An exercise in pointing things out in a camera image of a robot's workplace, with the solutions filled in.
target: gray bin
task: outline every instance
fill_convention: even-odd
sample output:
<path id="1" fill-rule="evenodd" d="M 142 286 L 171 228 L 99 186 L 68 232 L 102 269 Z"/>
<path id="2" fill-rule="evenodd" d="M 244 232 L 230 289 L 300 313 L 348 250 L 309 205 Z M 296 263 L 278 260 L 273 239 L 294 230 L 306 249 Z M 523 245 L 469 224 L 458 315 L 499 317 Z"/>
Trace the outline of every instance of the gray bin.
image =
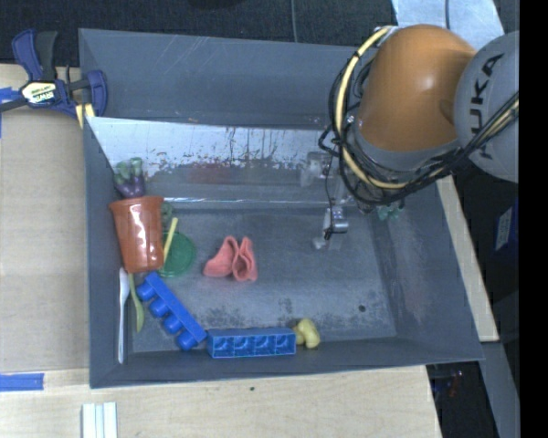
<path id="1" fill-rule="evenodd" d="M 323 181 L 300 168 L 328 122 L 328 95 L 353 47 L 81 30 L 82 71 L 101 69 L 105 117 L 84 128 L 90 281 L 90 385 L 324 373 L 482 359 L 436 186 L 395 220 L 345 207 L 338 250 L 317 251 Z M 165 283 L 204 329 L 291 326 L 311 318 L 317 349 L 214 360 L 180 351 L 147 313 L 117 361 L 118 269 L 108 204 L 112 165 L 138 154 L 150 194 L 174 205 L 197 248 L 191 270 Z M 249 236 L 258 280 L 202 275 L 226 235 Z"/>

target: clamp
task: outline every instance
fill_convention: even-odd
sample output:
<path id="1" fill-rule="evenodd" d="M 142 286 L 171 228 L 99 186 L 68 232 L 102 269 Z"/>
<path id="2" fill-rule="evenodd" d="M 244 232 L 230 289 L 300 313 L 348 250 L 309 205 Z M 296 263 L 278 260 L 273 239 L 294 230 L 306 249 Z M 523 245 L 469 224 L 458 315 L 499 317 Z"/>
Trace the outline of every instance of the clamp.
<path id="1" fill-rule="evenodd" d="M 90 88 L 89 102 L 93 112 L 97 116 L 103 114 L 108 91 L 101 71 L 92 70 L 86 78 L 73 83 L 57 79 L 57 71 L 53 67 L 53 46 L 57 35 L 57 31 L 37 33 L 35 29 L 27 29 L 13 39 L 16 63 L 28 74 L 28 82 L 18 90 L 18 99 L 0 103 L 0 113 L 28 106 L 31 109 L 55 110 L 77 119 L 82 108 L 72 98 L 71 92 Z"/>

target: orange object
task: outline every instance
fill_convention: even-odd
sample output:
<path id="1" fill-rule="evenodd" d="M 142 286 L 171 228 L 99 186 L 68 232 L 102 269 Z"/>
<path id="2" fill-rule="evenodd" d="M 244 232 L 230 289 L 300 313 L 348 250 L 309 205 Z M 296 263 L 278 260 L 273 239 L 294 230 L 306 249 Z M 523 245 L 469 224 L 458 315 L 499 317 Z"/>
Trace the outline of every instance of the orange object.
<path id="1" fill-rule="evenodd" d="M 418 151 L 455 140 L 455 92 L 475 53 L 464 39 L 437 26 L 409 26 L 387 38 L 358 110 L 365 140 L 386 151 Z"/>
<path id="2" fill-rule="evenodd" d="M 130 274 L 163 267 L 163 201 L 162 196 L 142 196 L 110 203 L 121 258 Z"/>

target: green plastic object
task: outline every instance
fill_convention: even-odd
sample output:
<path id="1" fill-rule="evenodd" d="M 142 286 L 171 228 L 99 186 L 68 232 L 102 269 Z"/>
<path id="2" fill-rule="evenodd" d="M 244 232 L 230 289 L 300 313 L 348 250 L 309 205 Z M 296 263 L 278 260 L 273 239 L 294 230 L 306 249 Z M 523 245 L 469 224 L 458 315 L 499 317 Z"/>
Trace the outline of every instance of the green plastic object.
<path id="1" fill-rule="evenodd" d="M 168 252 L 168 257 L 164 261 L 164 266 L 159 270 L 163 277 L 175 277 L 188 271 L 196 257 L 196 248 L 193 242 L 179 232 L 175 232 L 171 249 Z"/>

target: yellow toy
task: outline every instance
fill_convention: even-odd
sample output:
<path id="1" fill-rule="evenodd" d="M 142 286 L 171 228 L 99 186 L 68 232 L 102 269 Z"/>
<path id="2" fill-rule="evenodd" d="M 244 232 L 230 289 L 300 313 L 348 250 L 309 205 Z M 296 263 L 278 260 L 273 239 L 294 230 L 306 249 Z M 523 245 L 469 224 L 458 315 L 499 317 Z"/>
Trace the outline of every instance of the yellow toy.
<path id="1" fill-rule="evenodd" d="M 296 333 L 297 345 L 305 344 L 307 349 L 314 349 L 321 343 L 319 331 L 308 318 L 301 319 L 292 330 Z"/>

